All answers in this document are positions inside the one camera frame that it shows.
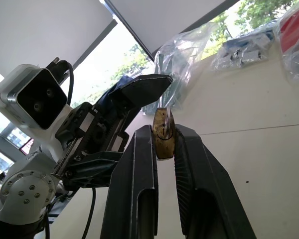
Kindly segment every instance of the red object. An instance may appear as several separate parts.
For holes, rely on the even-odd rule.
[[[299,40],[299,9],[280,23],[281,49],[286,52]]]

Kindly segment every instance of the clear plastic bag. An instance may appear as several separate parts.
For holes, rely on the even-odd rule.
[[[211,68],[212,70],[242,68],[266,60],[273,41],[273,31],[266,25],[247,35],[226,41],[212,61]]]
[[[299,2],[293,5],[280,19],[275,28],[288,79],[299,81]]]
[[[186,87],[202,59],[205,46],[217,24],[206,23],[192,31],[181,33],[166,42],[155,56],[155,73],[170,75],[173,83],[160,99],[142,108],[146,115],[154,115],[157,108],[180,110]]]

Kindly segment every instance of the white table surface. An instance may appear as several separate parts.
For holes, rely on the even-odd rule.
[[[190,127],[228,171],[258,239],[299,239],[299,84],[290,84],[280,55],[245,69],[203,72],[174,113]],[[152,117],[139,114],[127,132]],[[159,225],[157,239],[183,239],[174,164],[157,164]],[[52,239],[79,239],[91,205],[91,189],[81,189],[51,226]],[[107,189],[97,190],[88,239],[99,238]]]

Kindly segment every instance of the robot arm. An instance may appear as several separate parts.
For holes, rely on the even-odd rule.
[[[67,188],[108,186],[128,140],[125,129],[172,79],[124,78],[96,104],[73,109],[59,83],[69,64],[21,65],[0,83],[0,112],[41,147],[8,171],[0,191],[0,239],[32,239],[62,180]]]

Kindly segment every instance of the plastic bag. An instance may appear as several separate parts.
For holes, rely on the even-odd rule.
[[[299,2],[280,18],[274,32],[280,43],[288,79],[297,82],[299,81]]]
[[[273,41],[273,30],[267,25],[226,41],[212,61],[211,68],[212,70],[242,68],[250,63],[266,60]]]
[[[157,108],[181,109],[186,86],[202,59],[205,45],[217,24],[206,23],[192,31],[181,33],[166,42],[155,56],[155,73],[170,75],[173,83],[160,99],[142,108],[146,115],[154,115]]]

